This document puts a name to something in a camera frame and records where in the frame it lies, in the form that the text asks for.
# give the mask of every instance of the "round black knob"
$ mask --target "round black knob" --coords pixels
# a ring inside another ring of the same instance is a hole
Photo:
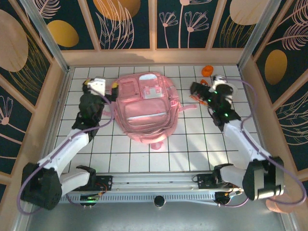
[[[165,203],[166,203],[166,201],[165,201],[164,197],[162,197],[162,196],[157,196],[154,199],[154,204],[157,207],[162,207]]]

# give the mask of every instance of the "white grid floor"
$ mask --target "white grid floor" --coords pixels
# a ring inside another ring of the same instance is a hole
[[[203,79],[204,66],[131,66],[131,67],[83,67],[76,68],[66,100],[60,129],[56,139],[59,145],[71,130],[78,112],[82,83],[86,78],[103,76],[107,85],[121,75],[156,71],[170,77],[176,85],[183,105],[196,103],[196,110],[187,110],[179,115],[178,127],[173,135],[165,140],[161,150],[151,150],[149,145],[132,141],[120,130],[114,121],[98,131],[95,138],[72,159],[65,168],[69,172],[78,165],[90,166],[98,173],[106,172],[165,172],[212,170],[222,163],[241,164],[235,145],[224,137],[214,125],[207,108],[189,97],[192,82]],[[237,67],[214,66],[214,74],[227,78],[240,79]],[[211,78],[205,78],[209,84]],[[240,82],[232,82],[238,88],[234,96],[234,108],[241,117],[249,116],[250,107],[246,93]],[[103,115],[100,124],[108,121]],[[253,120],[245,124],[252,137],[259,142]]]

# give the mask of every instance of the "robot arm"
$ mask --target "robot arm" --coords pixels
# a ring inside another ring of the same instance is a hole
[[[28,163],[24,167],[22,183],[36,169],[44,165],[25,186],[21,194],[22,200],[50,210],[68,192],[81,186],[95,186],[96,172],[90,167],[77,166],[73,172],[67,174],[62,172],[98,131],[97,129],[88,131],[89,128],[99,126],[106,103],[98,93],[104,95],[109,101],[115,101],[118,87],[112,88],[111,95],[105,95],[105,80],[96,78],[86,80],[82,89],[84,94],[80,98],[79,112],[68,136],[49,155],[36,164]]]
[[[241,117],[231,108],[232,96],[236,88],[226,82],[222,76],[215,76],[212,87],[194,82],[191,95],[212,109],[210,115],[214,124],[221,132],[235,143],[239,154],[244,160],[243,166],[223,164],[214,168],[217,182],[229,182],[242,188],[250,200],[263,199],[283,194],[283,171],[260,155],[271,157],[249,134],[241,127]],[[279,157],[272,158],[283,165]]]

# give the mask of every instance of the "pink backpack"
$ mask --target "pink backpack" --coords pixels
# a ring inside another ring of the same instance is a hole
[[[172,81],[150,72],[121,76],[114,83],[119,85],[113,104],[118,125],[131,139],[160,149],[162,141],[175,131],[179,111],[184,110]]]

